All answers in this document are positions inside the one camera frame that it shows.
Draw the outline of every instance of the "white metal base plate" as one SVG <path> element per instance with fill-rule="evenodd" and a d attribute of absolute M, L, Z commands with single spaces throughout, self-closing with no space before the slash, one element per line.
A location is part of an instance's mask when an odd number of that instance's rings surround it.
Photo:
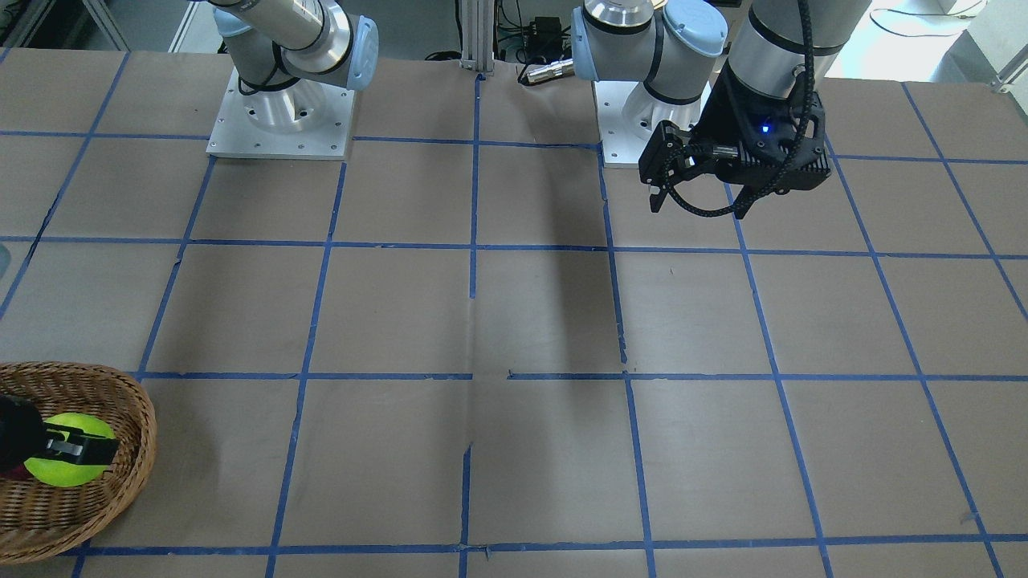
<path fill-rule="evenodd" d="M 326 84 L 318 86 L 325 91 L 325 121 L 300 133 L 271 133 L 248 117 L 245 97 L 238 93 L 238 75 L 233 70 L 207 152 L 224 158 L 345 160 L 356 93 Z"/>
<path fill-rule="evenodd" d="M 640 139 L 625 123 L 622 110 L 628 96 L 638 82 L 601 80 L 593 82 L 596 97 L 596 119 L 599 122 L 599 137 L 603 142 L 603 166 L 612 169 L 637 169 L 639 156 L 648 140 Z M 710 84 L 703 88 L 700 101 L 706 104 L 710 96 Z M 699 117 L 692 119 L 698 122 Z"/>

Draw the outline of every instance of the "wicker basket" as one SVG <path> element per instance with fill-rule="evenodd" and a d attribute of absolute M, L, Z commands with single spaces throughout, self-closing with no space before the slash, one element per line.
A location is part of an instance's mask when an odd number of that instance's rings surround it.
<path fill-rule="evenodd" d="M 31 400 L 43 417 L 96 416 L 121 441 L 104 474 L 78 487 L 0 478 L 0 565 L 50 557 L 103 530 L 146 484 L 156 449 L 156 420 L 132 377 L 99 365 L 0 364 L 0 393 Z"/>

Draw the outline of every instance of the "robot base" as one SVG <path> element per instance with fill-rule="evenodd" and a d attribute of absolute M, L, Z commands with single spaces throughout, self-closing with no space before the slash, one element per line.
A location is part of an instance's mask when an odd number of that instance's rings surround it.
<path fill-rule="evenodd" d="M 223 158 L 344 160 L 355 97 L 354 91 L 307 80 L 279 93 L 241 95 L 233 70 L 207 152 Z"/>
<path fill-rule="evenodd" d="M 640 82 L 601 80 L 593 85 L 596 119 L 603 142 L 603 166 L 612 169 L 638 168 L 639 156 L 658 122 L 671 120 L 684 131 L 688 130 L 699 122 L 703 105 L 710 98 L 709 83 L 704 86 L 700 100 L 685 106 L 657 101 Z"/>

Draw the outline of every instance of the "black cable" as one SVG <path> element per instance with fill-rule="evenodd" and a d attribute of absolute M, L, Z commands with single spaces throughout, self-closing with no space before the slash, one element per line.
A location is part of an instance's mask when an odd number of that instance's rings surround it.
<path fill-rule="evenodd" d="M 456 37 L 461 43 L 461 52 L 464 52 L 464 26 L 461 25 L 461 0 L 453 0 L 453 8 L 456 17 Z"/>
<path fill-rule="evenodd" d="M 285 66 L 283 66 L 282 63 L 282 46 L 280 46 L 278 42 L 272 42 L 271 50 L 274 52 L 274 66 L 271 68 L 271 72 L 267 75 L 267 78 L 265 78 L 263 82 L 254 85 L 249 82 L 245 82 L 242 77 L 238 79 L 237 87 L 240 89 L 240 94 L 243 95 L 244 97 L 252 97 L 263 89 L 266 89 L 268 87 L 268 82 L 270 82 L 271 79 L 274 78 L 276 74 L 279 74 L 280 70 L 286 72 L 286 68 Z M 254 91 L 252 93 L 247 93 L 246 91 L 243 89 L 243 84 L 250 86 Z"/>
<path fill-rule="evenodd" d="M 800 5 L 800 22 L 803 25 L 803 66 L 805 69 L 803 74 L 805 85 L 803 88 L 803 111 L 800 115 L 800 123 L 796 129 L 796 138 L 793 139 L 792 148 L 785 154 L 785 158 L 782 159 L 781 165 L 778 166 L 778 170 L 775 171 L 771 179 L 761 187 L 757 194 L 746 198 L 736 198 L 730 206 L 715 211 L 707 211 L 691 205 L 674 190 L 673 186 L 662 186 L 661 191 L 674 200 L 686 211 L 700 217 L 712 218 L 749 209 L 754 203 L 774 192 L 778 187 L 778 183 L 781 182 L 781 178 L 793 168 L 793 161 L 800 150 L 800 145 L 807 137 L 807 127 L 810 124 L 810 114 L 814 107 L 814 33 L 813 25 L 810 22 L 810 5 L 807 0 L 797 0 L 797 2 Z M 665 175 L 670 171 L 671 165 L 673 165 L 676 158 L 691 156 L 691 154 L 685 154 L 686 152 L 688 152 L 688 147 L 683 148 L 678 153 L 671 155 L 667 159 L 664 164 Z"/>
<path fill-rule="evenodd" d="M 975 16 L 963 16 L 960 14 L 964 14 L 970 10 L 974 10 L 975 8 L 981 6 L 984 1 L 985 0 L 979 0 L 978 2 L 971 4 L 970 6 L 967 6 L 963 10 L 960 10 L 959 12 L 953 12 L 952 14 L 944 14 L 942 12 L 907 12 L 904 10 L 897 10 L 895 8 L 876 8 L 868 13 L 868 17 L 871 19 L 871 24 L 877 26 L 878 28 L 884 30 L 885 32 L 888 32 L 889 34 L 892 34 L 893 36 L 902 36 L 904 38 L 952 38 L 954 36 L 959 36 L 960 32 L 954 34 L 903 34 L 902 32 L 896 32 L 894 30 L 886 28 L 885 26 L 882 25 L 882 23 L 875 20 L 875 12 L 892 12 L 895 14 L 904 14 L 907 16 L 946 16 L 959 20 L 971 20 Z"/>
<path fill-rule="evenodd" d="M 568 27 L 564 28 L 563 30 L 561 30 L 560 34 L 551 37 L 542 46 L 540 46 L 540 48 L 539 48 L 540 51 L 545 51 L 546 48 L 549 48 L 550 44 L 553 44 L 553 41 L 556 40 L 556 39 L 558 39 L 558 38 L 560 39 L 560 45 L 563 46 L 563 41 L 568 38 L 567 31 L 570 31 L 571 29 L 572 29 L 572 27 L 568 26 Z M 531 61 L 535 60 L 535 59 L 528 58 L 528 52 L 525 51 L 524 60 L 525 60 L 525 62 L 522 63 L 522 64 L 524 64 L 524 67 L 521 69 L 520 74 L 517 75 L 517 81 L 518 81 L 518 84 L 523 84 L 523 85 L 527 86 L 528 85 L 528 80 L 525 78 L 525 74 L 527 74 L 527 72 L 528 72 L 528 65 L 534 64 Z"/>

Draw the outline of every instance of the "yellow-green ball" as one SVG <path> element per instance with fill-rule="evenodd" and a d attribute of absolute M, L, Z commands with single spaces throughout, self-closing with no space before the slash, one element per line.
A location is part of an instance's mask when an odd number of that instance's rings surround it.
<path fill-rule="evenodd" d="M 43 421 L 47 424 L 78 428 L 89 435 L 114 438 L 114 430 L 106 422 L 84 413 L 60 413 Z M 97 479 L 107 466 L 76 466 L 57 460 L 32 458 L 25 463 L 25 468 L 43 483 L 58 487 L 72 487 Z"/>

